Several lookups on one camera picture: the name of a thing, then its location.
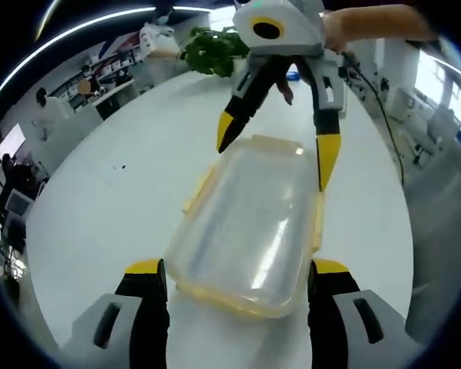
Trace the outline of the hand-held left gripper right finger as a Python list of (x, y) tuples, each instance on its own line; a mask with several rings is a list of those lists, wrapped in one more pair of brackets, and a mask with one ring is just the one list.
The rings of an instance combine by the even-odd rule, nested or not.
[(308, 277), (312, 368), (403, 368), (404, 320), (337, 261), (315, 259)]

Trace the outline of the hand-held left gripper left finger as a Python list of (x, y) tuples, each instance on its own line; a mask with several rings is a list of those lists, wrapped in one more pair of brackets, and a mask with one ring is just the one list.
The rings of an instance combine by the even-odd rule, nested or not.
[(129, 266), (73, 323), (63, 368), (166, 368), (170, 316), (162, 258)]

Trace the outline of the person's right hand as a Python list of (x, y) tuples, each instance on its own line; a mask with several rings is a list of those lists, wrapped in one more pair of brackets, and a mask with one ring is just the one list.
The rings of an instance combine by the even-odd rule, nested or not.
[[(341, 9), (323, 17), (326, 34), (326, 47), (337, 53), (344, 52), (347, 44), (354, 40), (355, 26), (352, 23), (351, 9)], [(283, 95), (285, 102), (292, 105), (294, 94), (283, 75), (276, 82), (278, 91)]]

